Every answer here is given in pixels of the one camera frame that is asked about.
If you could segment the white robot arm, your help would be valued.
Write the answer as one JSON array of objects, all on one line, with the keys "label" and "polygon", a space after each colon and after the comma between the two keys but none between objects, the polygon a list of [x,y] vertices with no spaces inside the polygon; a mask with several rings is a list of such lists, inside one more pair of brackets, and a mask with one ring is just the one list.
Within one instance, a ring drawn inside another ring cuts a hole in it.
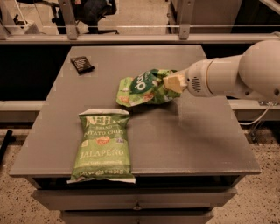
[{"label": "white robot arm", "polygon": [[280,102],[280,41],[266,40],[244,54],[200,60],[164,78],[164,87],[196,97],[230,96]]}]

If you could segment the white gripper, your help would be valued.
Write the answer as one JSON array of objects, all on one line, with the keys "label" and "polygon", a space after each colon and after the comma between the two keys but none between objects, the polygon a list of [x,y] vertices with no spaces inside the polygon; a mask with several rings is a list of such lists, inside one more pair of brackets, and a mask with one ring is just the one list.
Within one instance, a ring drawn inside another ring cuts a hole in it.
[{"label": "white gripper", "polygon": [[176,93],[182,93],[187,87],[196,97],[213,97],[207,84],[207,72],[212,62],[212,59],[204,59],[192,64],[187,70],[171,73],[164,78],[164,86]]}]

